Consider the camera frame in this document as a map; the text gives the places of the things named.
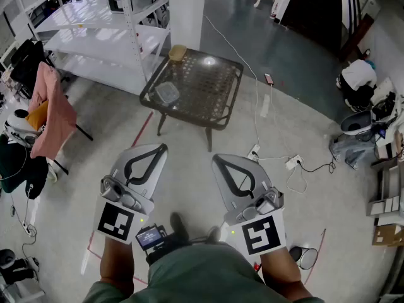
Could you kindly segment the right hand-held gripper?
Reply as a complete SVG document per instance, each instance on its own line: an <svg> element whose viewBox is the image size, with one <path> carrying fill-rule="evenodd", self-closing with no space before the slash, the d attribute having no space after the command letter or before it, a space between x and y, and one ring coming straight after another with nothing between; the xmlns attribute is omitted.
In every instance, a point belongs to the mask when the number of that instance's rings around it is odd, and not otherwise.
<svg viewBox="0 0 404 303"><path fill-rule="evenodd" d="M223 240L244 256L257 256L286 246L283 223L283 193L270 187L271 182L259 163L229 154L215 154L212 169L227 213L223 219ZM232 171L249 179L242 189ZM254 195L265 181L263 194Z"/></svg>

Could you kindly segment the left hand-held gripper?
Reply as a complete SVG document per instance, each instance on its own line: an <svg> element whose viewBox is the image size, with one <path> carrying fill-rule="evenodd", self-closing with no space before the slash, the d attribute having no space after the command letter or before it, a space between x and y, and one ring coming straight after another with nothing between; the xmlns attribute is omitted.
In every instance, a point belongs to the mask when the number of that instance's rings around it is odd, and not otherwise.
<svg viewBox="0 0 404 303"><path fill-rule="evenodd" d="M144 144L124 150L101 180L93 230L124 244L131 243L148 221L151 201L168 157L168 146Z"/></svg>

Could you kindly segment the person's left forearm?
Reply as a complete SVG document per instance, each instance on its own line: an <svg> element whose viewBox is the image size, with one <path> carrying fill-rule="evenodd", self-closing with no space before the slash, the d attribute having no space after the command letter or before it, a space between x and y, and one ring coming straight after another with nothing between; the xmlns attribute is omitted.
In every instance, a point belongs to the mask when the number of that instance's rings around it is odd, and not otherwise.
<svg viewBox="0 0 404 303"><path fill-rule="evenodd" d="M132 244L124 244L107 237L100 263L100 281L113 285L125 297L129 297L134 292L133 277Z"/></svg>

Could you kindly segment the person's right forearm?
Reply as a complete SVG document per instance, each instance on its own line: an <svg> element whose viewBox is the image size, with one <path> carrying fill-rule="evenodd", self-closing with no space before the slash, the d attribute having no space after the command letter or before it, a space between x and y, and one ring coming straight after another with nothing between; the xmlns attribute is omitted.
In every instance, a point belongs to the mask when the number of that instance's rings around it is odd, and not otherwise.
<svg viewBox="0 0 404 303"><path fill-rule="evenodd" d="M301 280L300 269L286 247L260 255L264 282L289 301L312 297Z"/></svg>

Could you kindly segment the person's right shoe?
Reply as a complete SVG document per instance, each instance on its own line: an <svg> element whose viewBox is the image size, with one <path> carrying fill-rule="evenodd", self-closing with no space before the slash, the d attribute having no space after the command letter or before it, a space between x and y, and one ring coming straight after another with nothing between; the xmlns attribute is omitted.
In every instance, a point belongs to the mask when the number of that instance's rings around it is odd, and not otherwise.
<svg viewBox="0 0 404 303"><path fill-rule="evenodd" d="M220 227L214 226L208 232L205 243L218 244L220 242L220 237L221 237Z"/></svg>

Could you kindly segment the person's shoe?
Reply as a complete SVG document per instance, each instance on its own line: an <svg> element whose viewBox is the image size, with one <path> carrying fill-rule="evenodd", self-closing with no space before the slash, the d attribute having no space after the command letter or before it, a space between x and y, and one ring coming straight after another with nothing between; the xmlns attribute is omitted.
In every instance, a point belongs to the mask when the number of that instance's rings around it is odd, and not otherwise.
<svg viewBox="0 0 404 303"><path fill-rule="evenodd" d="M180 214L178 214L177 212L171 213L170 226L172 227L173 233L177 240L183 243L189 242L189 234L182 221Z"/></svg>
<svg viewBox="0 0 404 303"><path fill-rule="evenodd" d="M218 244L220 242L220 237L221 237L220 227L214 226L208 232L205 243Z"/></svg>

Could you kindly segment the black-legged chair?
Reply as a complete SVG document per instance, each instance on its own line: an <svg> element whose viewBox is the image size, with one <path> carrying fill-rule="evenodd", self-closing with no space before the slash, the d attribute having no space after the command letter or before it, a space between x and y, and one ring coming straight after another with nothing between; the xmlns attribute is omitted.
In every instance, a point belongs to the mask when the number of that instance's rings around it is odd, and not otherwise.
<svg viewBox="0 0 404 303"><path fill-rule="evenodd" d="M90 141L93 141L93 137L88 134L84 129L82 129L79 125L76 124L76 128L79 132L81 132L86 138ZM62 166L57 160L51 160L52 163L56 164L66 175L69 175L69 170Z"/></svg>

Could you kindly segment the small screen device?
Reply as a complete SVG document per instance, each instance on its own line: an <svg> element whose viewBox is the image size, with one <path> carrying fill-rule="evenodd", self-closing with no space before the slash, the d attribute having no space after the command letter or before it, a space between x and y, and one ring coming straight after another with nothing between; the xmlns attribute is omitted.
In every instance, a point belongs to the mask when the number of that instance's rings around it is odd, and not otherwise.
<svg viewBox="0 0 404 303"><path fill-rule="evenodd" d="M167 233L164 226L156 224L142 228L136 235L136 240L144 252L162 245Z"/></svg>

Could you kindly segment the dark wicker glass-top table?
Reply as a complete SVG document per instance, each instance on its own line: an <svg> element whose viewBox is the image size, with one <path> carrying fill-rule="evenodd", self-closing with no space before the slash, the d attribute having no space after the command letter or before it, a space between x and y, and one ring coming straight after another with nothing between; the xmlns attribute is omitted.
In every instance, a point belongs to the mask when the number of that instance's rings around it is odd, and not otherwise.
<svg viewBox="0 0 404 303"><path fill-rule="evenodd" d="M208 151L213 131L223 131L232 115L244 67L241 63L188 49L179 62L165 57L140 93L140 103L167 117L205 129Z"/></svg>

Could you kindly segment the person's green shirt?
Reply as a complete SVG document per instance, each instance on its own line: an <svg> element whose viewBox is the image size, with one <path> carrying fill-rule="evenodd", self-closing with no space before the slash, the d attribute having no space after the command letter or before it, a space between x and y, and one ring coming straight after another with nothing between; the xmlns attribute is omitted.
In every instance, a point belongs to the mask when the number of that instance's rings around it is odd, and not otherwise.
<svg viewBox="0 0 404 303"><path fill-rule="evenodd" d="M264 284L249 262L222 244L187 246L153 263L148 286L131 295L95 282L83 303L324 303L287 299Z"/></svg>

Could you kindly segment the white metal shelving rack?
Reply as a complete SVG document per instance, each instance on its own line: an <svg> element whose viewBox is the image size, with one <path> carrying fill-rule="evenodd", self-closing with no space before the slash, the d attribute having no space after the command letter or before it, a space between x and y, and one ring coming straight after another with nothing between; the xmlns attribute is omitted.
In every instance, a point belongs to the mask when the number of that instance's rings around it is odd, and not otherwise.
<svg viewBox="0 0 404 303"><path fill-rule="evenodd" d="M17 0L26 17L50 0ZM156 0L133 13L122 0L123 13L113 13L107 0L57 0L59 7L39 25L35 37L54 32L44 49L55 56L56 68L119 90L139 95L162 62L170 33L169 0Z"/></svg>

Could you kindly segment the grey white boxes rack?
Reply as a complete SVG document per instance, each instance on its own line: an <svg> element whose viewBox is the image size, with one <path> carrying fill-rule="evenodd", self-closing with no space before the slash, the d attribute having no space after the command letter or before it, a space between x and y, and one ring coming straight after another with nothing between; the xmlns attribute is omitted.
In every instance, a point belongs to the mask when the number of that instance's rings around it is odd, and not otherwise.
<svg viewBox="0 0 404 303"><path fill-rule="evenodd" d="M372 165L376 171L376 198L367 205L367 216L397 213L404 217L404 162L397 158Z"/></svg>

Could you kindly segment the black office chair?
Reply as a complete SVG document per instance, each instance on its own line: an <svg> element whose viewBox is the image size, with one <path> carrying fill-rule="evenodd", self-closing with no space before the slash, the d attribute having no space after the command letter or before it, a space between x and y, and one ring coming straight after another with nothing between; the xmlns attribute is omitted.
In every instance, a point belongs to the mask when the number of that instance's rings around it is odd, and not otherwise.
<svg viewBox="0 0 404 303"><path fill-rule="evenodd" d="M10 77L21 85L20 95L30 100L37 77L37 71L41 62L55 67L50 59L50 52L44 51L41 41L32 42L26 40L11 57L13 67Z"/></svg>

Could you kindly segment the cardboard box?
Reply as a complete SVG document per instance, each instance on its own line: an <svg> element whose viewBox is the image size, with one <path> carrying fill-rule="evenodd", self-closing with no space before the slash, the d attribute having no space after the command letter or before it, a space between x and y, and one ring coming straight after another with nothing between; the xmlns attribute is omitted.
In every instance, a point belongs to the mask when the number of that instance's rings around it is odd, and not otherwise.
<svg viewBox="0 0 404 303"><path fill-rule="evenodd" d="M372 245L404 247L404 226L397 224L377 226L374 231Z"/></svg>

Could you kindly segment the dark wooden frame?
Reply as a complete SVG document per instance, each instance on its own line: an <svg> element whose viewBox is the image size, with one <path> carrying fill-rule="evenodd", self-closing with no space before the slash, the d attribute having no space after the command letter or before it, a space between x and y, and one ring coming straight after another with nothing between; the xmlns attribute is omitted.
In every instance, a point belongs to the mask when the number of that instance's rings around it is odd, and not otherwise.
<svg viewBox="0 0 404 303"><path fill-rule="evenodd" d="M374 23L374 18L371 15L362 12L359 0L348 0L347 3L348 38L338 53L340 61L346 61L350 54L357 49L358 44Z"/></svg>

